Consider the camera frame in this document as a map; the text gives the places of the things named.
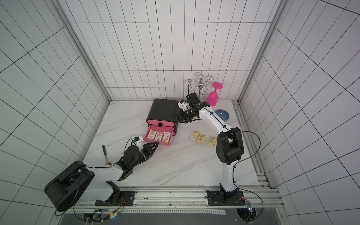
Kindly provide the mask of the black drawer cabinet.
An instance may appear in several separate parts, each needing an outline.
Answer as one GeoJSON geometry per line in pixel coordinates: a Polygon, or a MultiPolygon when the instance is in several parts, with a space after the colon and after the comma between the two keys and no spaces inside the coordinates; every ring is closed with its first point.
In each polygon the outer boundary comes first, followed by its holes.
{"type": "Polygon", "coordinates": [[[169,100],[169,99],[160,99],[156,98],[153,100],[150,111],[147,116],[147,120],[158,120],[158,121],[172,121],[175,123],[174,133],[176,135],[178,122],[176,121],[176,113],[179,109],[179,101],[169,100]]]}

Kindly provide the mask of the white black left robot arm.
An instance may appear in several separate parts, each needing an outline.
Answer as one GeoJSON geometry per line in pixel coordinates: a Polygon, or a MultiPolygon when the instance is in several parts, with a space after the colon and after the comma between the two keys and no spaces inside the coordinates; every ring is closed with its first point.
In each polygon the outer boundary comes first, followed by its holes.
{"type": "Polygon", "coordinates": [[[146,143],[142,149],[129,146],[111,166],[87,166],[78,160],[51,180],[44,192],[58,212],[89,201],[100,206],[132,205],[134,193],[121,191],[116,182],[128,178],[136,166],[153,156],[158,146],[158,142],[146,143]]]}

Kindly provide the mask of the pink drawer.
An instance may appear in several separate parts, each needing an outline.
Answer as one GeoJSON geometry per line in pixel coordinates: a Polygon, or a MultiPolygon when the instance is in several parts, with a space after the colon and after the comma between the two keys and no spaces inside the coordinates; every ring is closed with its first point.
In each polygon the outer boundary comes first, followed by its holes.
{"type": "Polygon", "coordinates": [[[158,121],[158,120],[147,120],[149,125],[154,125],[158,127],[174,127],[175,123],[173,121],[158,121]]]}
{"type": "Polygon", "coordinates": [[[159,142],[159,145],[170,146],[174,135],[175,133],[173,127],[158,127],[150,125],[144,141],[147,143],[159,142]]]}

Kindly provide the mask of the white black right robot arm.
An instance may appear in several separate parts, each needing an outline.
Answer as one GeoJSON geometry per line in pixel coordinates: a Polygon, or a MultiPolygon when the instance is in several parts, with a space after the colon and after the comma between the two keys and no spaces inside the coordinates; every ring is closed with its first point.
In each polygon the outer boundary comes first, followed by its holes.
{"type": "Polygon", "coordinates": [[[191,123],[195,117],[206,122],[216,132],[216,154],[223,163],[222,180],[219,190],[206,190],[205,198],[209,206],[244,206],[243,192],[235,185],[233,170],[244,154],[242,132],[238,127],[227,125],[206,101],[200,101],[195,93],[187,95],[187,100],[178,103],[174,119],[180,123],[191,123]]]}

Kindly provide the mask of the pink top drawer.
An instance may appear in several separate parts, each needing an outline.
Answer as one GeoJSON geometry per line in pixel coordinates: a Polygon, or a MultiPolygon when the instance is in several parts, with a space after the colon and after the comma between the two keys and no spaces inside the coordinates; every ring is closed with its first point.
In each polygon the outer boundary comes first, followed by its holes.
{"type": "Polygon", "coordinates": [[[175,123],[173,121],[158,121],[158,120],[147,120],[149,125],[154,125],[158,127],[174,127],[175,123]]]}

